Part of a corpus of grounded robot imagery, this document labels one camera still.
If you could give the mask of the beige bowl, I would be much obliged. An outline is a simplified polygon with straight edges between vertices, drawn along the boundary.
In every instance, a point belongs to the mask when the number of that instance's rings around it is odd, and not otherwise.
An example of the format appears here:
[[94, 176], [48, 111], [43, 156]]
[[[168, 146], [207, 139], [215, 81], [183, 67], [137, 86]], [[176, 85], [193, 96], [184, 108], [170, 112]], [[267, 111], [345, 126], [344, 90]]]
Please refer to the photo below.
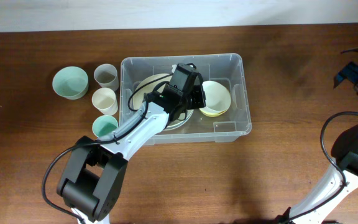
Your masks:
[[132, 108], [138, 110], [142, 106], [145, 93], [150, 93], [157, 84], [165, 81], [169, 82], [171, 78], [168, 73], [159, 73], [141, 81], [135, 89], [136, 93], [132, 97]]
[[181, 113], [178, 119], [172, 121], [166, 128], [165, 131], [171, 131], [173, 129], [183, 126], [193, 115], [193, 110], [186, 110], [184, 113]]

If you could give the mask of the white bowl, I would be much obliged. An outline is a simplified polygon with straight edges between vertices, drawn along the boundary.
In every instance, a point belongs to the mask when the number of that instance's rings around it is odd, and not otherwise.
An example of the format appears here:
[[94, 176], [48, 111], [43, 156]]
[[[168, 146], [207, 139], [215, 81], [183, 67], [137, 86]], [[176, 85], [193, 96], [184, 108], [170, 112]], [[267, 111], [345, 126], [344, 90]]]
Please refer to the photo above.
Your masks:
[[225, 86], [215, 81], [204, 81], [202, 86], [206, 98], [206, 106], [200, 108], [202, 113], [216, 115], [230, 108], [231, 95]]

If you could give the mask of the green bowl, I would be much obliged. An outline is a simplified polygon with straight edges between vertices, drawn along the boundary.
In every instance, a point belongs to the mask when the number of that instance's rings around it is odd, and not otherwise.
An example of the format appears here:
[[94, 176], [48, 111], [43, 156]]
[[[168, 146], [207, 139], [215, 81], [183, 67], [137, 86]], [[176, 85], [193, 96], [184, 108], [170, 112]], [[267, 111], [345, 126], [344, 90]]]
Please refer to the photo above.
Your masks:
[[54, 92], [68, 100], [82, 98], [89, 88], [89, 78], [87, 73], [80, 67], [65, 67], [59, 70], [53, 80], [52, 88]]

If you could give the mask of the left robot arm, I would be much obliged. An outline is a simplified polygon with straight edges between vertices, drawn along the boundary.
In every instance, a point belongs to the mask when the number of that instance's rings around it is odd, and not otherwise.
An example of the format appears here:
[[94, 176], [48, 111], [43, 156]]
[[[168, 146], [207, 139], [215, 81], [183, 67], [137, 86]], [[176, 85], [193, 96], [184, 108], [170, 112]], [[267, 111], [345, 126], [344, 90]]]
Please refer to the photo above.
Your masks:
[[113, 132], [86, 136], [62, 154], [70, 157], [57, 194], [79, 223], [105, 222], [117, 202], [129, 159], [154, 135], [189, 110], [202, 108], [206, 97], [196, 65], [178, 63], [170, 81], [144, 95], [140, 108]]

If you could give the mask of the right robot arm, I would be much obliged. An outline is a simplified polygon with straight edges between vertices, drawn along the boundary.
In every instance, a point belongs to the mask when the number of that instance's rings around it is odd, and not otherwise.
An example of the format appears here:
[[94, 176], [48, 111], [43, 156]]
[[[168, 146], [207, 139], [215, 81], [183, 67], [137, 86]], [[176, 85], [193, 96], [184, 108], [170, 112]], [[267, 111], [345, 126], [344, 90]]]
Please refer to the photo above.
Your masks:
[[[338, 86], [344, 79], [354, 84], [358, 94], [358, 65], [347, 64], [334, 78]], [[352, 191], [358, 188], [358, 124], [345, 130], [327, 151], [324, 135], [328, 124], [340, 116], [357, 116], [358, 112], [343, 111], [330, 116], [320, 132], [320, 145], [330, 165], [311, 192], [297, 205], [289, 207], [275, 223], [325, 223], [326, 217]]]

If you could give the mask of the cream cup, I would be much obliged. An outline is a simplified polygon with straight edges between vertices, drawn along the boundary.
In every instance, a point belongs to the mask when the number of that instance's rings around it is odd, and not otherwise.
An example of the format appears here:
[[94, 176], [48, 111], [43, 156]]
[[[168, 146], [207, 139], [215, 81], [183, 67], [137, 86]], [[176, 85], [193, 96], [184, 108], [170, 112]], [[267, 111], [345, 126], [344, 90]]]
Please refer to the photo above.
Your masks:
[[116, 94], [110, 88], [96, 90], [92, 95], [91, 102], [104, 115], [112, 116], [118, 111]]

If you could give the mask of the yellow bowl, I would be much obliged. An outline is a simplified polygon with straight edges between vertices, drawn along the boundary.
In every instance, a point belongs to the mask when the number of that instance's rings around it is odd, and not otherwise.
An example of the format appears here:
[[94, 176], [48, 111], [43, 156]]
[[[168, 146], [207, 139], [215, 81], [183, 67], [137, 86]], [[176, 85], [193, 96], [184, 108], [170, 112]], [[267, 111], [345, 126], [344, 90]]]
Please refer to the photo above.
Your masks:
[[205, 116], [214, 118], [214, 117], [218, 117], [221, 116], [222, 114], [224, 114], [227, 110], [223, 110], [223, 111], [215, 111], [212, 109], [209, 109], [207, 107], [205, 108], [200, 108], [199, 109], [201, 113], [203, 113]]

